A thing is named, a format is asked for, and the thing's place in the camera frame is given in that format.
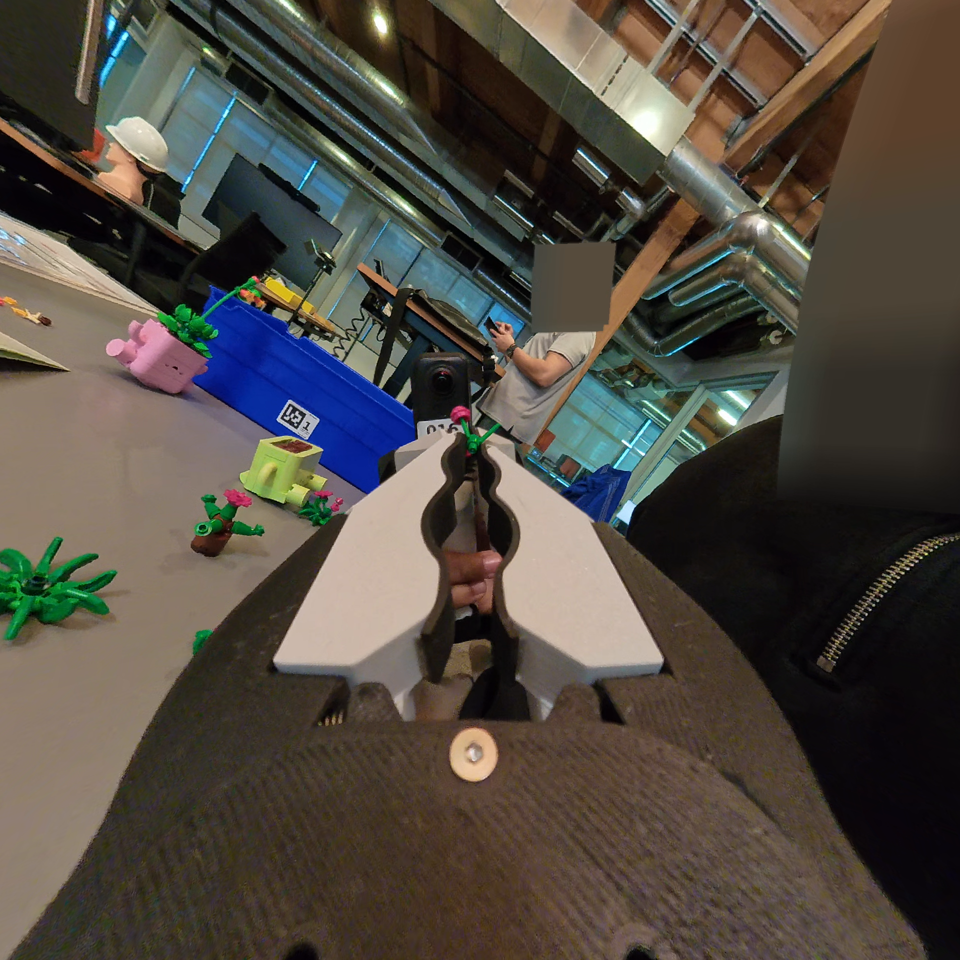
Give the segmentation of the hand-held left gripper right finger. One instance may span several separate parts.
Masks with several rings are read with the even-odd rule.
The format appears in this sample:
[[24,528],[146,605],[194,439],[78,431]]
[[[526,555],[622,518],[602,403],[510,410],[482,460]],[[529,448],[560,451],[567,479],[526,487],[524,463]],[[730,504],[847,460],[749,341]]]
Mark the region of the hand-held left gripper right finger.
[[665,657],[589,517],[498,445],[478,454],[478,474],[501,563],[475,715],[544,718],[571,685],[660,673]]

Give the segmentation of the green three-pronged toy stem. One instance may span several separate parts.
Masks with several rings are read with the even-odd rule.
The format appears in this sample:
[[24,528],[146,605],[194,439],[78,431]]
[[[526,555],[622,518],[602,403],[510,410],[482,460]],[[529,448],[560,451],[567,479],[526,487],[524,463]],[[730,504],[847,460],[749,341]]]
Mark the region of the green three-pronged toy stem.
[[459,423],[459,426],[462,428],[466,444],[464,475],[466,477],[472,477],[476,473],[479,453],[483,450],[486,441],[498,433],[500,424],[492,421],[491,425],[482,434],[474,429],[472,421],[469,423],[464,422],[463,424]]

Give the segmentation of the person's right hand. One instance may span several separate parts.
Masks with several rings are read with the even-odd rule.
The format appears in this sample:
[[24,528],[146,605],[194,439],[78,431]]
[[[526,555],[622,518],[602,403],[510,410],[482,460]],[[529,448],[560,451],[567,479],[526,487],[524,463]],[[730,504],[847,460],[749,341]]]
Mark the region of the person's right hand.
[[448,580],[455,610],[476,607],[488,615],[494,604],[494,581],[502,563],[495,550],[473,553],[446,551]]

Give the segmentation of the black bag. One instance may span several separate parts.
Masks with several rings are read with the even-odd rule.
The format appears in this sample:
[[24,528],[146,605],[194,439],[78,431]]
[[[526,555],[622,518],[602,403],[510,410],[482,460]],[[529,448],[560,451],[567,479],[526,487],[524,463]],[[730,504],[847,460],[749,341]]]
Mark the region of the black bag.
[[412,331],[441,352],[462,354],[484,378],[496,372],[495,354],[479,328],[457,308],[430,297],[424,290],[412,286],[398,289],[390,305],[383,339],[387,353],[402,330]]

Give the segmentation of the blue plastic bin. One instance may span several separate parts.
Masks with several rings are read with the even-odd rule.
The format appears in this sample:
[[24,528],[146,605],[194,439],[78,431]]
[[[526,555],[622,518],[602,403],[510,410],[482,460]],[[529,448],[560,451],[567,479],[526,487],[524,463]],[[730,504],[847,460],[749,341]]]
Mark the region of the blue plastic bin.
[[207,322],[218,336],[196,385],[271,433],[320,447],[320,462],[358,490],[378,486],[381,457],[414,440],[406,406],[280,318],[233,297]]

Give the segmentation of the standing desk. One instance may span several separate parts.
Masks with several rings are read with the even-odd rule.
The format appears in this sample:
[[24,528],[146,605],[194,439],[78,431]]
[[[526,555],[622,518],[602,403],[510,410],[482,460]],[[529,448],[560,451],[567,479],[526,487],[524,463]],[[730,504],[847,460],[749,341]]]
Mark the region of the standing desk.
[[[383,322],[385,334],[391,304],[399,288],[393,286],[380,273],[366,265],[360,265],[358,271],[368,287],[368,294],[362,300],[361,306],[373,318],[378,318]],[[382,341],[374,370],[374,384],[379,386],[388,396],[397,398],[403,386],[411,378],[417,360],[432,351],[440,352],[437,347],[430,345],[426,342],[426,339],[415,335],[412,331],[399,331],[391,345],[390,352],[383,348]],[[498,365],[496,355],[494,355],[494,359],[496,363],[495,373],[489,378],[484,377],[482,371],[478,370],[474,363],[469,360],[470,380],[478,384],[478,388],[472,396],[473,400],[479,397],[483,389],[502,377],[503,369]]]

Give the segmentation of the toy cactus pink flower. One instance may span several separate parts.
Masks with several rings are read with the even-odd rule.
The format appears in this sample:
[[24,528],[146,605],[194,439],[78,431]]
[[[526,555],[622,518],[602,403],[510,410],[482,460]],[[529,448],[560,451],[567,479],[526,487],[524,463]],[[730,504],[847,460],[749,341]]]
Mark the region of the toy cactus pink flower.
[[262,537],[265,532],[262,525],[251,526],[237,518],[241,508],[253,505],[253,498],[249,494],[238,489],[227,489],[223,492],[223,498],[222,505],[214,494],[205,494],[200,498],[206,520],[195,526],[190,547],[201,556],[220,556],[233,536]]

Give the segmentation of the black office chair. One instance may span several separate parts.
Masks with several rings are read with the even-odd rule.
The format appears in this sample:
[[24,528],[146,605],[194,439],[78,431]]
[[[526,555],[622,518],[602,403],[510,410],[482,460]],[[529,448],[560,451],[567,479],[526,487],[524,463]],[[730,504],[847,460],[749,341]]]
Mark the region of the black office chair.
[[226,236],[189,262],[176,284],[172,304],[186,305],[200,313],[204,289],[216,286],[229,292],[268,272],[286,250],[282,239],[257,211],[252,211]]

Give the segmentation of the wooden beam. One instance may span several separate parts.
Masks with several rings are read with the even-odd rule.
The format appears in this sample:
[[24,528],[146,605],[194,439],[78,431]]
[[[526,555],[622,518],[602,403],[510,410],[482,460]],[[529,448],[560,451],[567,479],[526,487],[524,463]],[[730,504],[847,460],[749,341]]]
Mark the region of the wooden beam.
[[540,439],[550,427],[576,387],[620,329],[627,315],[642,298],[654,278],[663,270],[667,261],[675,254],[681,241],[689,234],[699,218],[700,214],[695,208],[680,199],[659,222],[630,267],[614,284],[610,294],[606,324],[597,333],[591,352],[558,395],[536,438]]

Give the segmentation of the pink toy pot with plant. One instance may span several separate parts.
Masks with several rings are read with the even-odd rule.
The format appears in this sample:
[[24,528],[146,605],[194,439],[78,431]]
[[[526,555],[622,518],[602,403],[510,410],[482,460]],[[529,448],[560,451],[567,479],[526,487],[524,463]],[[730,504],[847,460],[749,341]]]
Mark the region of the pink toy pot with plant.
[[221,296],[203,313],[186,304],[162,311],[156,318],[132,321],[126,340],[111,340],[104,348],[107,356],[124,366],[144,386],[176,395],[205,373],[211,358],[209,342],[219,331],[210,322],[210,315],[228,301],[246,295],[256,298],[260,277],[252,276],[243,284]]

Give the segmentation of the green leafy toy plant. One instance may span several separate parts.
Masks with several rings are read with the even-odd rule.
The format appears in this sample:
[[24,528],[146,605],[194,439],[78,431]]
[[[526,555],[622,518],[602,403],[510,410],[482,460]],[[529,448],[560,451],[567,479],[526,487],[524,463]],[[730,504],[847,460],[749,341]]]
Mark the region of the green leafy toy plant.
[[114,581],[117,571],[107,570],[90,579],[73,580],[74,573],[99,556],[82,554],[54,567],[63,542],[61,536],[54,537],[37,563],[32,563],[17,549],[2,550],[1,613],[9,615],[5,641],[13,642],[30,618],[53,624],[71,617],[78,609],[98,616],[110,612],[98,592]]

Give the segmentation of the white hard hat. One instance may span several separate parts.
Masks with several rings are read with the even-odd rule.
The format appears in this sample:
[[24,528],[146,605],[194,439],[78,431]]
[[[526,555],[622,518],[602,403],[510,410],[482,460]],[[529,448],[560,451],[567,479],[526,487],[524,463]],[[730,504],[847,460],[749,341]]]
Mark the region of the white hard hat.
[[169,162],[169,148],[160,132],[139,116],[126,117],[106,125],[109,136],[138,163],[151,172],[164,173]]

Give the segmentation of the printed paper sheet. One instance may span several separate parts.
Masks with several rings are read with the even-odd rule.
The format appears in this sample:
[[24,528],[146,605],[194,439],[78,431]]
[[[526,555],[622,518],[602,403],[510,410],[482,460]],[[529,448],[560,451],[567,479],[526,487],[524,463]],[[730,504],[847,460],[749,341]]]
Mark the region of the printed paper sheet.
[[2,267],[17,269],[36,277],[126,306],[155,319],[158,309],[108,273],[80,256],[65,243],[1,213]]

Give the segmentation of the open instruction booklet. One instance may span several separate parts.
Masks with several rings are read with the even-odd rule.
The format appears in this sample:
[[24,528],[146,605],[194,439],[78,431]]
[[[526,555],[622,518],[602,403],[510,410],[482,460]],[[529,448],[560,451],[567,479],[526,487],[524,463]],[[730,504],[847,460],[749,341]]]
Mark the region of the open instruction booklet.
[[70,367],[50,359],[3,331],[1,331],[1,360],[5,362],[23,363],[57,372],[70,372]]

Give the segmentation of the black monitor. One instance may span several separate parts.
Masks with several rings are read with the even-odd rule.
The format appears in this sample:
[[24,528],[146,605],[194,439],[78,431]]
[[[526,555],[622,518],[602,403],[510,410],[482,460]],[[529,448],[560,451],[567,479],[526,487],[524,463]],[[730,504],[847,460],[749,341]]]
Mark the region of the black monitor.
[[1,116],[55,146],[94,141],[105,1],[1,3]]

